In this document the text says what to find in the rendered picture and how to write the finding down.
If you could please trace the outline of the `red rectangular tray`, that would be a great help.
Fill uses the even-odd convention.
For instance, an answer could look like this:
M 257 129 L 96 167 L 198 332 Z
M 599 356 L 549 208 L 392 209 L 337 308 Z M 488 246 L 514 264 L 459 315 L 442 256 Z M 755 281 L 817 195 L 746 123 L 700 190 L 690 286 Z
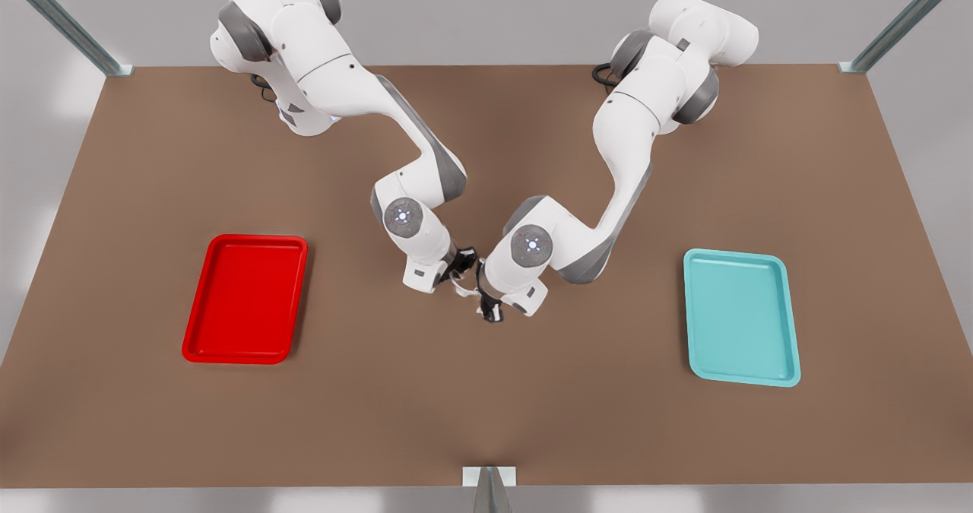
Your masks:
M 307 261 L 301 236 L 219 235 L 206 250 L 182 354 L 278 364 L 291 350 Z

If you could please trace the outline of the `teal rectangular tray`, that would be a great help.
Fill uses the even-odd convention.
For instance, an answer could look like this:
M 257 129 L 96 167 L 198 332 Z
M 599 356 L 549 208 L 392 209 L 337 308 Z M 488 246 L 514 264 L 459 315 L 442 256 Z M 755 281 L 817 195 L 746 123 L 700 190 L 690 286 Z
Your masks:
M 690 249 L 683 258 L 688 357 L 700 378 L 792 388 L 800 360 L 778 257 Z

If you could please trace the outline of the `silver frame post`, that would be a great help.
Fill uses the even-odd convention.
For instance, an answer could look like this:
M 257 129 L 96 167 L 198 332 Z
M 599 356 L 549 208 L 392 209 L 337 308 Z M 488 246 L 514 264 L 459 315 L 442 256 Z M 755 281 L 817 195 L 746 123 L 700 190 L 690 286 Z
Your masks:
M 515 485 L 515 467 L 462 467 L 462 486 L 476 486 L 473 513 L 513 513 L 508 488 Z
M 890 21 L 854 59 L 850 62 L 838 63 L 838 70 L 842 74 L 865 74 L 869 72 L 896 43 L 899 43 L 941 1 L 911 0 L 910 4 L 907 4 L 907 7 L 904 7 L 893 18 L 893 21 Z
M 82 55 L 86 56 L 88 60 L 104 76 L 108 78 L 122 78 L 131 76 L 135 67 L 131 64 L 121 64 L 117 59 L 114 59 L 107 52 L 100 43 L 97 42 L 83 28 L 79 22 L 76 21 L 72 15 L 69 14 L 62 5 L 59 4 L 58 0 L 27 0 L 32 7 L 35 8 L 39 14 L 42 15 L 59 32 L 63 35 L 77 50 L 79 50 Z

